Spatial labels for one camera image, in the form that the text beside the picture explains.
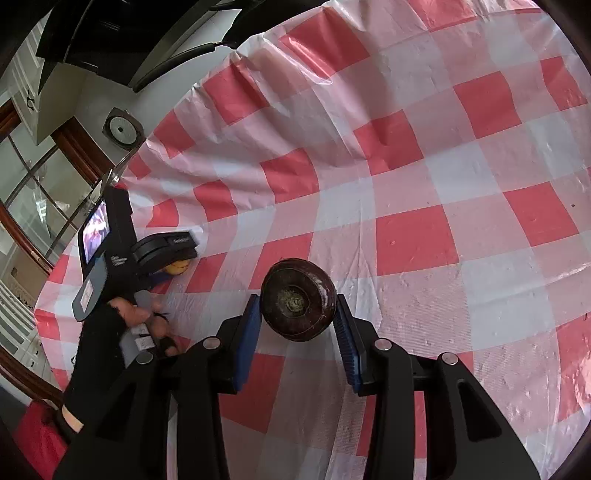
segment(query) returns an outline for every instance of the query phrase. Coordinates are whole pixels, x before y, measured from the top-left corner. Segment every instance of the table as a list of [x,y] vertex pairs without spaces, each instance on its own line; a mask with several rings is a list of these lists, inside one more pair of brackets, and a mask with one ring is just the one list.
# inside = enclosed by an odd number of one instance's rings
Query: table
[[[156,292],[184,346],[240,313],[271,264],[308,258],[381,336],[457,352],[547,479],[591,419],[589,98],[530,0],[333,0],[195,85],[121,186],[139,238],[199,240]],[[35,311],[62,387],[77,252]],[[220,400],[232,478],[361,478],[374,402],[346,385],[332,329],[299,344],[263,324],[256,351]],[[423,411],[418,395],[417,479]]]

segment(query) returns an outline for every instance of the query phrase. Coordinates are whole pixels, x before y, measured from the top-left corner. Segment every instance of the metal screw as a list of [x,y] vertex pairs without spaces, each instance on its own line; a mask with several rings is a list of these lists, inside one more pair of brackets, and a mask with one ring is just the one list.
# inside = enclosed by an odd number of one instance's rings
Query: metal screw
[[217,337],[207,337],[203,341],[203,347],[207,350],[215,350],[222,344],[221,340]]
[[374,347],[376,347],[378,350],[381,350],[382,352],[387,352],[392,348],[392,342],[387,338],[378,338],[374,342]]
[[140,365],[148,365],[153,358],[154,356],[152,355],[152,353],[148,352],[147,350],[144,350],[143,352],[138,353],[138,356],[135,357],[135,361],[138,362]]
[[445,352],[441,356],[441,360],[443,360],[448,365],[455,365],[456,363],[459,362],[457,355],[455,353],[451,353],[451,352]]

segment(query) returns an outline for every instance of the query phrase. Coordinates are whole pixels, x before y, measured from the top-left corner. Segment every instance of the sticker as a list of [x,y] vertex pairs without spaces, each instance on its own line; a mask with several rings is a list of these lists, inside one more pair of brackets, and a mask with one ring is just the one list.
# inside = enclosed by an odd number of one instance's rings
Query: sticker
[[150,336],[136,338],[135,344],[140,352],[156,346]]
[[88,302],[90,302],[90,297],[92,297],[92,293],[94,292],[94,288],[92,287],[92,283],[90,280],[86,282],[84,286],[84,291],[82,292],[82,298],[80,299],[80,306],[82,307],[82,311],[86,313],[86,309],[88,308]]
[[146,327],[145,323],[140,323],[135,327],[131,327],[131,333],[134,335],[149,335],[150,332],[148,331],[148,327]]

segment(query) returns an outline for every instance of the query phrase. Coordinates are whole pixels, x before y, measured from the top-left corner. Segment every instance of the window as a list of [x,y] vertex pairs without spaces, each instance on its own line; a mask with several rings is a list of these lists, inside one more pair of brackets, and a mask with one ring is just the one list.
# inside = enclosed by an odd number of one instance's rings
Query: window
[[0,142],[0,200],[52,265],[92,204],[91,186],[47,137],[35,145],[24,124]]

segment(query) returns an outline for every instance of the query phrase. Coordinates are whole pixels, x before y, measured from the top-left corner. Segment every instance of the small screen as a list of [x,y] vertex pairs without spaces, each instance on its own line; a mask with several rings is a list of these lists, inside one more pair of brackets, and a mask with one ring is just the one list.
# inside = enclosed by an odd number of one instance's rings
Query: small screen
[[107,205],[103,201],[96,208],[82,232],[86,263],[90,261],[107,235],[109,235],[109,222],[107,220]]

